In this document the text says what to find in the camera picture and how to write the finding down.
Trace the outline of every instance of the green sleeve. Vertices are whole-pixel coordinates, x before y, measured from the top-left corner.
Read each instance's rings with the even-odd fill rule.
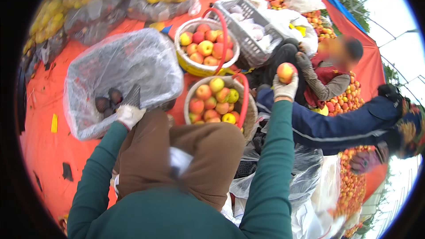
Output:
[[[247,238],[292,239],[290,180],[294,165],[292,103],[274,103],[269,131],[239,228]]]
[[[113,122],[88,158],[69,211],[69,238],[85,238],[91,222],[108,208],[112,168],[126,136],[125,126]]]

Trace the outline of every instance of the gloved hand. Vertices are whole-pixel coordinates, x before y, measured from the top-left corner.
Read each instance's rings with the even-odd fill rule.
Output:
[[[135,84],[127,94],[125,99],[121,102],[117,115],[117,122],[120,122],[131,130],[137,122],[141,120],[146,112],[146,108],[139,109],[140,107],[140,86]]]
[[[279,96],[285,96],[291,98],[293,102],[298,88],[298,73],[292,74],[292,79],[289,84],[280,82],[278,75],[274,75],[273,87],[274,99]]]
[[[374,151],[359,152],[350,161],[351,172],[354,174],[367,173],[387,161],[388,148],[385,147],[377,148]]]
[[[310,58],[303,52],[296,53],[295,59],[297,60],[297,64],[301,69],[306,69],[311,65]]]

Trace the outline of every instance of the green shirt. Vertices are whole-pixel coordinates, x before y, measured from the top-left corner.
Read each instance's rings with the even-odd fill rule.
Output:
[[[126,135],[125,127],[114,122],[87,160],[69,212],[69,238],[292,238],[288,199],[294,163],[290,102],[273,105],[239,227],[176,187],[134,192],[106,210],[112,168]]]

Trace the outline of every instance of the red basket handle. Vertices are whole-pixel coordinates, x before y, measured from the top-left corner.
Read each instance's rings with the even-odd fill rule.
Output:
[[[238,128],[242,128],[243,123],[245,122],[245,117],[247,116],[248,103],[249,103],[249,84],[248,79],[244,74],[237,73],[232,76],[233,79],[240,77],[243,82],[243,101],[241,108],[241,115],[239,117]]]
[[[205,16],[210,12],[215,12],[217,16],[220,18],[221,27],[223,28],[223,37],[224,37],[224,43],[223,43],[223,56],[221,57],[220,64],[218,64],[217,69],[214,72],[214,75],[217,75],[218,72],[221,70],[221,67],[224,65],[224,60],[226,57],[226,51],[227,51],[227,25],[226,21],[224,20],[223,14],[216,8],[209,8],[207,9],[204,14],[202,15],[202,18],[204,19]]]

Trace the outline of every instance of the plastic crate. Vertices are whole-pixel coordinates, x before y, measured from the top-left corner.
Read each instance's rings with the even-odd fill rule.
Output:
[[[266,30],[265,35],[272,36],[270,47],[264,50],[251,35],[245,31],[240,22],[230,16],[229,8],[238,5],[242,8],[242,15],[245,19],[253,19],[254,23],[259,24]],[[247,59],[249,66],[257,68],[264,66],[267,60],[273,54],[273,50],[278,46],[285,37],[270,22],[258,12],[258,10],[248,0],[218,0],[214,3],[214,8],[217,8],[223,13],[227,28],[235,36],[239,42],[241,53]],[[215,13],[210,13],[211,19],[218,20]]]

